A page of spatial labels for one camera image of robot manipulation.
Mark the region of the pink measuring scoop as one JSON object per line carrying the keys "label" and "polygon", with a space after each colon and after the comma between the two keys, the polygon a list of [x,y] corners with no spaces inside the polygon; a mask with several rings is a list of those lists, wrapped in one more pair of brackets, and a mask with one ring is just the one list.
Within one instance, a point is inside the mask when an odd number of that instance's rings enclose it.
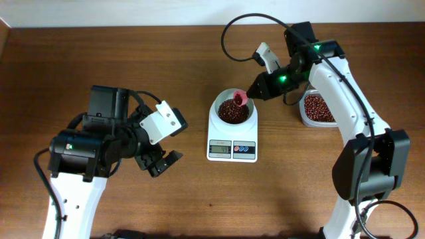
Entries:
{"label": "pink measuring scoop", "polygon": [[248,102],[248,96],[246,95],[246,92],[243,90],[236,90],[233,93],[233,101],[238,107],[245,106]]}

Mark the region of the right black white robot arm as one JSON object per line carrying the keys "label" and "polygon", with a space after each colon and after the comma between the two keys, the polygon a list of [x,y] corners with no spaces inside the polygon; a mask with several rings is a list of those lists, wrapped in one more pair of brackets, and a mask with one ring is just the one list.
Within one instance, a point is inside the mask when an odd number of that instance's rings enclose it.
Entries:
{"label": "right black white robot arm", "polygon": [[338,197],[320,238],[359,238],[373,209],[401,186],[410,139],[379,117],[358,87],[345,53],[335,40],[318,41],[311,23],[284,32],[290,63],[282,66],[262,43],[252,55],[267,68],[247,91],[251,99],[284,96],[309,82],[324,99],[343,139],[332,169]]}

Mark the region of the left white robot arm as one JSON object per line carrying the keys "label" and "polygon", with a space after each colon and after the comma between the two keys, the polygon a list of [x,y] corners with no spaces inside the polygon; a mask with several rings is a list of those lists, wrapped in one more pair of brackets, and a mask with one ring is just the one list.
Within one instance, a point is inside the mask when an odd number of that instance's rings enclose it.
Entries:
{"label": "left white robot arm", "polygon": [[122,161],[133,158],[142,171],[160,176],[183,156],[164,151],[160,141],[187,126],[163,100],[151,110],[140,91],[93,85],[88,111],[33,159],[50,197],[43,238],[89,238],[107,180]]}

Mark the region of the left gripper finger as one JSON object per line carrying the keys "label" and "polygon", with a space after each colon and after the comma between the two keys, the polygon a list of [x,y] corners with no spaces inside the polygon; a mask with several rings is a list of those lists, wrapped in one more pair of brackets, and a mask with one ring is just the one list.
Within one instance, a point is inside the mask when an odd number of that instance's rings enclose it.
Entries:
{"label": "left gripper finger", "polygon": [[148,171],[151,176],[159,175],[159,171],[156,167],[156,160],[152,160],[150,157],[137,156],[135,161],[142,171]]}
{"label": "left gripper finger", "polygon": [[158,177],[164,173],[170,166],[176,163],[183,154],[178,151],[170,152],[166,157],[156,159],[151,166],[151,177]]}

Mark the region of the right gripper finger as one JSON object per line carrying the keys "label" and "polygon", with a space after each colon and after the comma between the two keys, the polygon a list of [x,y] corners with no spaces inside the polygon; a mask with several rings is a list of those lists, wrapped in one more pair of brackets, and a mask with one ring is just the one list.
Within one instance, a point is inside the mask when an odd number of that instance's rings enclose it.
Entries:
{"label": "right gripper finger", "polygon": [[250,99],[268,100],[268,89],[259,85],[251,85],[246,91],[246,96]]}
{"label": "right gripper finger", "polygon": [[254,83],[252,84],[252,91],[253,92],[262,92],[265,86],[265,73],[260,73],[257,75],[256,79],[254,80]]}

